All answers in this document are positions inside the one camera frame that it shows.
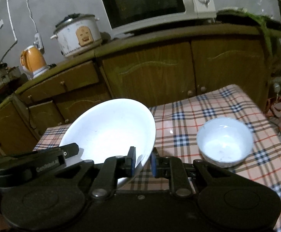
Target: tablecloth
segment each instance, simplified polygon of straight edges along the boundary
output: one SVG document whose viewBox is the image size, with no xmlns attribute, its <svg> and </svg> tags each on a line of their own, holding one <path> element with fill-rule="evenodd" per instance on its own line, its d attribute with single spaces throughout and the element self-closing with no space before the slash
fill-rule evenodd
<svg viewBox="0 0 281 232">
<path fill-rule="evenodd" d="M 244 163 L 229 170 L 270 187 L 281 198 L 281 142 L 261 110 L 237 85 L 151 107 L 150 111 L 156 123 L 155 147 L 159 154 L 176 156 L 186 163 L 201 158 L 196 134 L 206 121 L 225 116 L 244 122 L 253 133 L 253 152 Z M 58 146 L 69 126 L 48 128 L 35 149 Z M 123 188 L 168 189 L 168 180 L 153 178 L 147 163 L 141 173 Z M 281 232 L 281 215 L 275 228 Z"/>
</svg>

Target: microwave window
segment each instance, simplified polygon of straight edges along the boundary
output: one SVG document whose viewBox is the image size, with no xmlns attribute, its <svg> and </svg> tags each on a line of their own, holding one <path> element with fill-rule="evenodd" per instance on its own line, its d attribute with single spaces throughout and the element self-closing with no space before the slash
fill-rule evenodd
<svg viewBox="0 0 281 232">
<path fill-rule="evenodd" d="M 186 11 L 183 0 L 103 0 L 103 4 L 112 28 Z"/>
</svg>

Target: green countertop edge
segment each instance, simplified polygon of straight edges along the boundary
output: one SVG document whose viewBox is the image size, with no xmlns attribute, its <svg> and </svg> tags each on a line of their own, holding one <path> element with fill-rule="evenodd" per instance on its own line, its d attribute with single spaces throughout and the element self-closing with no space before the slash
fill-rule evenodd
<svg viewBox="0 0 281 232">
<path fill-rule="evenodd" d="M 281 31 L 269 30 L 269 33 L 271 37 L 281 38 Z M 125 39 L 118 39 L 108 44 L 97 47 L 93 50 L 87 51 L 77 57 L 67 59 L 66 61 L 58 63 L 57 67 L 23 84 L 15 91 L 15 94 L 21 95 L 24 91 L 39 84 L 40 82 L 43 82 L 46 79 L 49 79 L 50 77 L 55 76 L 62 71 L 65 71 L 74 66 L 82 64 L 93 58 L 103 57 L 136 46 L 163 42 L 171 39 L 189 38 L 189 37 L 206 36 L 206 35 L 262 35 L 262 31 L 260 27 L 224 23 L 224 24 L 213 24 L 213 25 L 189 26 L 183 28 L 152 32 L 152 33 L 125 38 Z M 0 109 L 2 109 L 5 105 L 7 105 L 10 99 L 11 97 L 7 97 L 0 104 Z"/>
</svg>

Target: bowl rim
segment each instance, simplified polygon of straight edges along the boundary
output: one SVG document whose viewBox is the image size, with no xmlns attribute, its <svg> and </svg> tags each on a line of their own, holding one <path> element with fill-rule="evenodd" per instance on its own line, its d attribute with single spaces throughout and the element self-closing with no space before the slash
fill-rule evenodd
<svg viewBox="0 0 281 232">
<path fill-rule="evenodd" d="M 94 107 L 88 109 L 87 111 L 85 111 L 82 115 L 80 115 L 67 129 L 67 131 L 65 132 L 65 134 L 63 135 L 61 141 L 60 141 L 60 144 L 59 146 L 63 146 L 63 141 L 64 141 L 64 136 L 66 134 L 68 134 L 69 130 L 71 130 L 75 125 L 77 125 L 77 123 L 83 118 L 85 117 L 86 115 L 90 114 L 92 111 L 95 111 L 97 108 L 101 107 L 101 106 L 104 106 L 104 105 L 107 105 L 107 104 L 111 104 L 112 102 L 114 101 L 123 101 L 123 102 L 134 102 L 134 104 L 138 104 L 142 109 L 144 109 L 144 112 L 146 113 L 146 115 L 148 116 L 148 126 L 149 128 L 151 129 L 150 131 L 153 132 L 154 131 L 154 135 L 152 135 L 152 140 L 150 140 L 150 143 L 152 143 L 152 147 L 151 147 L 151 150 L 149 152 L 149 148 L 148 148 L 148 153 L 146 156 L 144 156 L 145 154 L 143 154 L 144 158 L 146 158 L 146 161 L 149 160 L 150 156 L 151 156 L 151 152 L 154 148 L 154 145 L 155 145 L 155 141 L 156 141 L 156 136 L 157 136 L 157 128 L 156 128 L 156 123 L 155 123 L 155 120 L 154 120 L 154 116 L 152 115 L 152 112 L 141 102 L 137 101 L 137 100 L 133 100 L 133 99 L 126 99 L 126 98 L 119 98 L 119 99 L 111 99 L 111 100 L 107 100 L 107 101 L 104 101 L 100 104 L 97 104 L 95 105 Z M 144 165 L 142 165 L 142 161 L 144 160 L 144 158 L 137 164 L 135 165 L 135 170 L 134 170 L 134 177 L 132 178 L 120 178 L 118 179 L 118 183 L 117 183 L 117 188 L 121 188 L 123 187 L 124 185 L 126 185 L 127 183 L 129 183 L 131 180 L 133 180 L 140 172 L 141 170 L 144 168 L 144 166 L 146 165 L 146 163 L 144 163 Z"/>
<path fill-rule="evenodd" d="M 239 123 L 240 125 L 243 125 L 244 128 L 249 131 L 249 133 L 250 133 L 250 135 L 251 135 L 250 137 L 251 137 L 252 144 L 251 144 L 251 149 L 249 150 L 249 152 L 248 152 L 248 154 L 247 154 L 246 156 L 243 156 L 242 158 L 240 158 L 240 159 L 238 159 L 238 160 L 233 160 L 233 161 L 222 161 L 222 160 L 217 160 L 217 159 L 214 159 L 214 158 L 210 157 L 208 154 L 206 154 L 206 153 L 200 148 L 199 142 L 198 142 L 200 131 L 204 128 L 204 126 L 205 126 L 207 123 L 216 121 L 216 120 L 218 120 L 218 119 L 219 119 L 219 120 L 220 120 L 220 119 L 228 119 L 228 120 L 235 121 L 235 122 Z M 247 125 L 246 125 L 244 122 L 239 121 L 237 118 L 231 118 L 231 117 L 217 117 L 217 118 L 213 118 L 213 119 L 211 119 L 211 120 L 206 121 L 206 122 L 200 127 L 200 129 L 199 129 L 198 132 L 197 132 L 197 135 L 196 135 L 196 143 L 197 143 L 197 146 L 198 146 L 198 148 L 199 148 L 199 150 L 200 150 L 200 152 L 201 152 L 202 154 L 205 154 L 208 158 L 210 158 L 210 159 L 212 159 L 212 160 L 214 160 L 214 161 L 216 161 L 216 162 L 220 162 L 220 163 L 224 163 L 224 164 L 233 164 L 233 163 L 237 163 L 237 162 L 242 162 L 243 160 L 245 160 L 245 159 L 249 156 L 249 154 L 252 152 L 253 146 L 254 146 L 253 134 L 252 134 L 252 132 L 250 131 L 250 129 L 247 127 Z"/>
</svg>

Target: wooden cabinet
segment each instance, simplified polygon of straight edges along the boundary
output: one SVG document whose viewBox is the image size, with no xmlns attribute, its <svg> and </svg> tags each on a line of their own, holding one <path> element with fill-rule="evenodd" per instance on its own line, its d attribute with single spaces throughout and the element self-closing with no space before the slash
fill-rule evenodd
<svg viewBox="0 0 281 232">
<path fill-rule="evenodd" d="M 192 40 L 197 94 L 237 84 L 264 109 L 271 67 L 263 48 L 261 38 L 251 36 Z"/>
<path fill-rule="evenodd" d="M 32 151 L 36 144 L 12 102 L 0 109 L 0 148 L 6 155 Z"/>
<path fill-rule="evenodd" d="M 115 98 L 151 107 L 195 95 L 189 42 L 115 55 L 103 59 L 102 66 Z"/>
<path fill-rule="evenodd" d="M 111 96 L 104 83 L 87 86 L 54 97 L 65 123 L 74 122 L 91 107 L 110 99 Z"/>
<path fill-rule="evenodd" d="M 25 103 L 32 104 L 98 82 L 99 79 L 94 64 L 89 61 L 29 88 L 20 97 Z"/>
<path fill-rule="evenodd" d="M 31 106 L 29 110 L 41 134 L 48 127 L 54 127 L 64 123 L 64 119 L 53 101 Z"/>
</svg>

